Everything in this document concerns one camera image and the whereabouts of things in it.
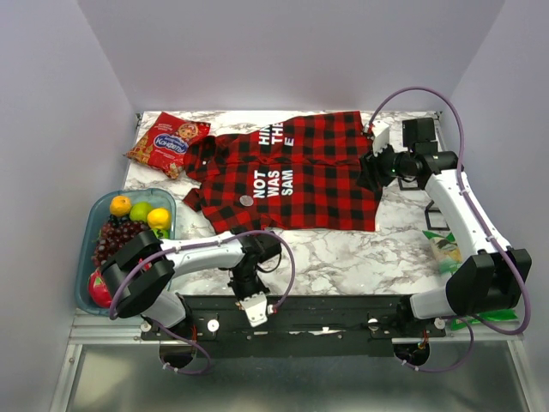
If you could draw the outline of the red black plaid shirt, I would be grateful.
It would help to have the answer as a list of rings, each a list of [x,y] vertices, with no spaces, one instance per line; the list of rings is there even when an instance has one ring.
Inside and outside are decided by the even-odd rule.
[[[251,133],[194,140],[184,170],[198,187],[184,203],[216,233],[234,228],[372,232],[381,194],[357,185],[370,144],[361,114],[298,116]],[[254,204],[244,207],[248,195]]]

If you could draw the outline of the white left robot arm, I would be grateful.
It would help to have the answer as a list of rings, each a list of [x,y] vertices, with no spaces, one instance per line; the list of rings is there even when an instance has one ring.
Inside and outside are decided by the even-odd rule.
[[[230,272],[229,287],[250,326],[257,327],[281,306],[268,303],[269,289],[257,274],[258,264],[280,252],[281,238],[264,230],[224,232],[195,241],[139,233],[100,266],[111,296],[108,316],[141,316],[159,324],[170,338],[182,338],[189,332],[191,309],[166,287],[175,277],[217,268]]]

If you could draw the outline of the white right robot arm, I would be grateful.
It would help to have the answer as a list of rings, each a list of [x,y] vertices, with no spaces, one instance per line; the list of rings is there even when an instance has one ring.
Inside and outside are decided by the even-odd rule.
[[[408,307],[395,314],[396,329],[414,336],[426,319],[515,307],[532,259],[492,225],[457,154],[438,149],[432,119],[404,123],[401,152],[390,145],[389,126],[382,121],[366,126],[365,136],[371,146],[359,160],[358,185],[379,194],[394,179],[416,181],[443,215],[462,256],[461,266],[442,287],[409,297]]]

